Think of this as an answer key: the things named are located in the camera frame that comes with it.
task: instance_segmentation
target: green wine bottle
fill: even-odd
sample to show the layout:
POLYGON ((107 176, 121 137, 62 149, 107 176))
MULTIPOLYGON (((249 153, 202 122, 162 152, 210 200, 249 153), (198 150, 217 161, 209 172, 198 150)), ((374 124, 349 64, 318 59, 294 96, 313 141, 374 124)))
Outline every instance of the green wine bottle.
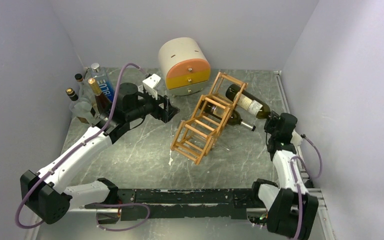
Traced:
MULTIPOLYGON (((240 90, 241 88, 238 85, 232 84, 227 89, 225 95, 233 102, 236 100, 240 90)), ((270 116, 269 105, 245 90, 242 91, 242 95, 237 101, 237 104, 258 119, 267 119, 270 116)))
MULTIPOLYGON (((201 102, 199 109, 202 109, 203 105, 204 105, 204 102, 201 102)), ((205 106, 204 112, 217 118, 217 119, 219 119, 219 120, 221 120, 222 116, 223 116, 223 109, 221 107, 218 107, 218 106, 216 106, 212 103, 209 103, 209 102, 205 106)), ((227 120, 227 124, 232 125, 232 126, 241 125, 241 126, 246 127, 247 129, 251 130, 252 132, 254 132, 256 130, 256 126, 244 122, 241 118, 241 115, 236 110, 233 110, 232 114, 230 115, 230 118, 227 120)))

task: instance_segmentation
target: wooden wine rack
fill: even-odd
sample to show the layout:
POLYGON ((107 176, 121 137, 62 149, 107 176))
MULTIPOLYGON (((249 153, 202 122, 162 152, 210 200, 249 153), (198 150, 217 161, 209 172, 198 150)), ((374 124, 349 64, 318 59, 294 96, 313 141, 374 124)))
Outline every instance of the wooden wine rack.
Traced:
POLYGON ((231 114, 235 109, 243 90, 247 88, 247 85, 248 83, 242 82, 224 72, 219 72, 211 86, 209 94, 201 95, 199 98, 190 119, 180 123, 170 149, 189 158, 196 165, 200 164, 201 159, 209 153, 222 134, 228 119, 231 117, 231 114), (219 94, 220 86, 225 79, 240 86, 240 91, 237 93, 237 97, 233 102, 219 94), (210 116, 204 112, 205 106, 207 106, 208 103, 223 110, 220 117, 221 120, 210 118, 210 116), (195 144, 191 142, 192 138, 197 140, 195 144))

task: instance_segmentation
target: bottle cap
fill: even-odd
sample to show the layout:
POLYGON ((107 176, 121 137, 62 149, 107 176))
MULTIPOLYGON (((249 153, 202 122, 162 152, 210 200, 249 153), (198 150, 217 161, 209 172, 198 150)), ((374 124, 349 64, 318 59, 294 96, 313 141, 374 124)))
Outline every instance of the bottle cap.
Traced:
POLYGON ((89 83, 90 88, 92 89, 92 91, 95 95, 101 94, 102 90, 99 87, 99 84, 95 78, 91 77, 91 78, 89 78, 89 80, 87 80, 87 82, 89 83))
POLYGON ((99 73, 101 71, 101 66, 99 65, 99 63, 95 62, 90 67, 92 68, 92 71, 95 73, 99 73))
POLYGON ((83 82, 83 75, 80 73, 77 73, 76 75, 74 75, 74 78, 77 82, 83 82))
POLYGON ((251 130, 251 132, 254 132, 256 130, 256 128, 257 128, 255 125, 248 124, 248 123, 246 123, 244 121, 240 121, 240 125, 246 127, 249 130, 251 130))
POLYGON ((77 99, 79 99, 79 96, 77 96, 76 92, 71 87, 67 88, 67 90, 65 90, 65 93, 72 101, 77 101, 77 99))
POLYGON ((67 88, 67 90, 65 90, 65 92, 67 93, 68 96, 73 96, 74 94, 76 94, 74 92, 74 90, 72 88, 67 88))

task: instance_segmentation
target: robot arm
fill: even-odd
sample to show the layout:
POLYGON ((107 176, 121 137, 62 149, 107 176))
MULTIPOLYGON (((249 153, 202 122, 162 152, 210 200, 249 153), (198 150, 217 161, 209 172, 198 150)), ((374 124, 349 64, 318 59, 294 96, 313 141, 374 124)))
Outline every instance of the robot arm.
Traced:
POLYGON ((319 201, 309 194, 301 178, 297 161, 294 160, 298 158, 295 148, 303 141, 295 131, 297 121, 297 118, 289 113, 278 115, 274 111, 271 112, 264 130, 271 134, 267 151, 276 168, 279 186, 274 182, 259 179, 254 183, 254 188, 257 189, 258 198, 268 211, 267 230, 293 238, 299 229, 297 239, 306 240, 310 237, 319 201), (303 203, 301 209, 299 198, 303 203))
POLYGON ((79 170, 90 164, 93 157, 110 147, 121 136, 131 129, 130 123, 137 119, 145 119, 151 115, 156 119, 169 122, 179 109, 170 104, 167 96, 158 95, 154 88, 160 77, 153 74, 143 81, 144 91, 138 92, 133 83, 123 83, 118 92, 117 105, 109 126, 97 137, 94 136, 107 123, 110 109, 102 113, 97 123, 89 127, 86 133, 55 161, 40 169, 37 173, 26 171, 20 178, 21 195, 24 198, 28 191, 46 173, 46 178, 33 191, 25 205, 35 212, 47 224, 53 224, 61 219, 69 209, 78 208, 90 203, 114 202, 117 199, 118 188, 105 178, 100 178, 90 184, 67 187, 79 170), (82 146, 71 154, 55 171, 51 169, 76 146, 82 146))

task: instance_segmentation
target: blue label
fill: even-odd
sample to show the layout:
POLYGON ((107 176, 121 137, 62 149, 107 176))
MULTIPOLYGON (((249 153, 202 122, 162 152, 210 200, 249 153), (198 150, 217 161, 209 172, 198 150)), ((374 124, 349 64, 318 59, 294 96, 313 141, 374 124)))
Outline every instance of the blue label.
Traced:
POLYGON ((102 90, 103 94, 111 101, 114 100, 114 88, 110 81, 100 80, 98 81, 99 87, 102 90))

